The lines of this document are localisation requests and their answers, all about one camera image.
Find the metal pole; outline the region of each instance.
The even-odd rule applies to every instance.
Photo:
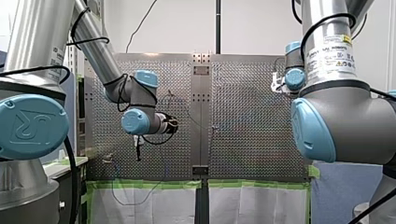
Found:
[[[216,54],[221,54],[221,0],[216,0]]]

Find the green tape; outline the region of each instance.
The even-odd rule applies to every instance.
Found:
[[[314,177],[316,179],[320,178],[320,170],[315,167],[314,165],[309,165],[308,166],[308,175],[309,177]]]
[[[158,184],[158,181],[148,180],[106,180],[106,181],[89,181],[93,189],[198,189],[200,188],[200,181],[166,181]]]
[[[213,189],[257,187],[266,189],[309,189],[309,183],[288,183],[258,180],[209,180],[209,187]]]
[[[84,158],[76,157],[76,163],[77,163],[77,162],[80,162],[80,161],[82,161],[82,160],[84,160]],[[62,161],[59,161],[59,164],[61,164],[61,165],[69,165],[69,164],[70,164],[70,161],[69,161],[69,159],[63,159]]]

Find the pegboard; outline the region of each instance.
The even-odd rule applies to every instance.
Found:
[[[147,69],[159,75],[158,111],[180,123],[165,145],[145,144],[142,161],[136,161],[133,137],[120,126],[122,113],[105,100],[103,85],[91,72],[86,78],[92,94],[86,104],[89,179],[115,177],[115,168],[103,162],[113,153],[122,178],[158,180],[166,173],[167,180],[190,180],[193,165],[207,165],[209,178],[307,181],[304,159],[292,140],[290,100],[270,88],[277,57],[206,57],[198,63],[190,54],[116,55],[124,73]],[[196,70],[198,65],[208,73]],[[162,136],[149,139],[161,142]]]
[[[269,56],[212,58],[212,132],[209,177],[305,181],[293,141],[291,100],[271,91]],[[283,71],[284,64],[276,68]]]

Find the robotic arm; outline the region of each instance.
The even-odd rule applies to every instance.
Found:
[[[73,11],[71,35],[75,41],[99,37],[92,15],[82,0],[77,0]],[[177,120],[164,113],[156,113],[157,75],[149,71],[137,71],[134,76],[123,74],[103,41],[92,41],[79,45],[91,63],[93,70],[105,86],[108,101],[127,103],[128,109],[122,117],[122,128],[129,134],[175,133]]]
[[[370,223],[395,223],[396,200],[382,204],[381,199],[396,193],[395,97],[357,78],[351,40],[374,1],[297,2],[304,38],[286,47],[285,74],[274,73],[272,85],[273,91],[295,99],[291,121],[297,148],[310,160],[384,165],[370,209],[381,207],[370,214]],[[372,98],[371,92],[382,96]]]

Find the white label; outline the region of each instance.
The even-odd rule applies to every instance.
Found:
[[[64,52],[61,49],[54,47],[52,49],[52,56],[50,58],[50,65],[63,65],[64,64]],[[63,69],[50,69],[49,75],[54,80],[60,80]]]
[[[308,78],[331,72],[348,72],[355,74],[355,60],[352,46],[341,35],[325,38],[321,47],[311,49],[306,56]]]

